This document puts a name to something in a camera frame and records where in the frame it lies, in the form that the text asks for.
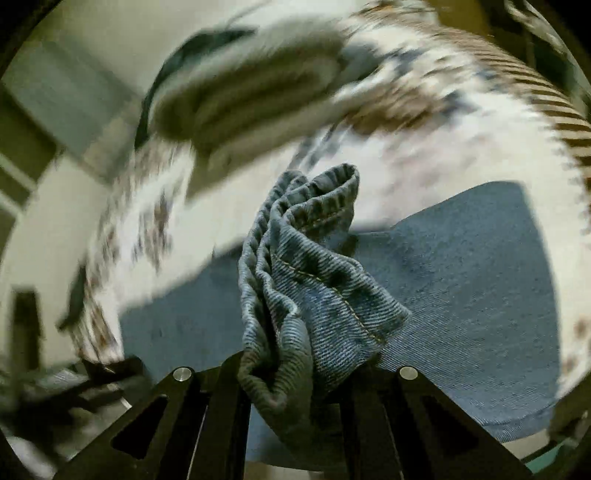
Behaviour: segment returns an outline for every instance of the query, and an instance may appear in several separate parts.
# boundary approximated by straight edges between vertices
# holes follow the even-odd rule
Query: silver screw
[[[414,380],[418,377],[418,372],[413,367],[402,367],[400,369],[400,376],[405,380]]]
[[[191,378],[191,371],[187,367],[180,367],[173,372],[173,377],[177,382],[184,382]]]

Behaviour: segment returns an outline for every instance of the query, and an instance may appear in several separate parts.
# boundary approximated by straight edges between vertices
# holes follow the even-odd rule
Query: folded denim cuff
[[[306,436],[310,405],[375,356],[409,311],[337,253],[353,219],[359,173],[344,164],[312,181],[278,180],[239,261],[245,354],[239,380],[282,437]],[[258,368],[274,371],[262,379]]]

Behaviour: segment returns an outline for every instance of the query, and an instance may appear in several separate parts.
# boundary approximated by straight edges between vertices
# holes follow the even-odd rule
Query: triangular cutout
[[[478,446],[478,438],[435,398],[422,397],[422,401],[439,445],[447,457],[455,457]]]
[[[117,434],[111,442],[113,448],[138,460],[145,458],[167,404],[168,398],[164,395],[156,398],[132,423]]]

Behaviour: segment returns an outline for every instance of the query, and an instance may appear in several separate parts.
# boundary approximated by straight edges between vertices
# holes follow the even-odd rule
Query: folded towel
[[[189,195],[357,108],[349,98],[341,105],[332,96],[373,72],[379,59],[372,47],[346,40],[331,21],[284,22],[236,40],[164,82],[152,102],[150,130],[195,146],[199,158]]]

